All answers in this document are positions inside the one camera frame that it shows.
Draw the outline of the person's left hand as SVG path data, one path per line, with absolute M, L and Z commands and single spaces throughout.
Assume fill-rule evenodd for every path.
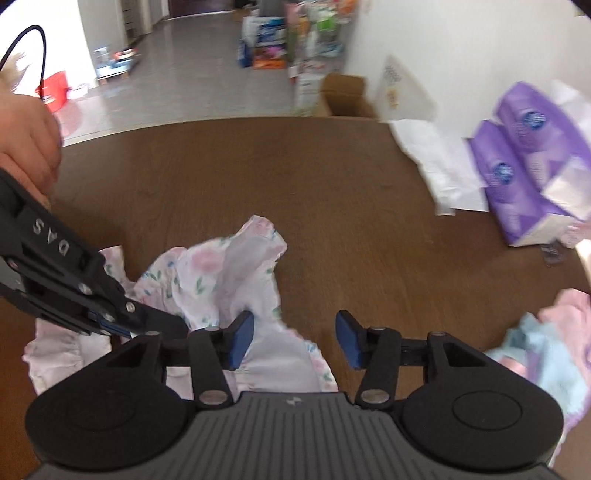
M 57 119 L 38 98 L 1 80 L 1 169 L 46 209 L 59 178 L 63 140 Z

